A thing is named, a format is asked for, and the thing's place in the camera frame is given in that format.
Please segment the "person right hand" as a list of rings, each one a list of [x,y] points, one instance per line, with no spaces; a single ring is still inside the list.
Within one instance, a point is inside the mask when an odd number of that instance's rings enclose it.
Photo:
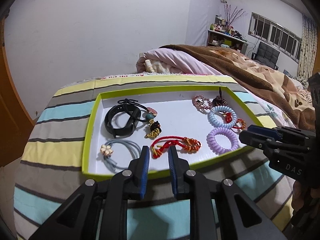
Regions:
[[[291,206],[293,226],[300,227],[305,223],[309,225],[319,220],[319,187],[311,188],[296,180],[293,184]]]

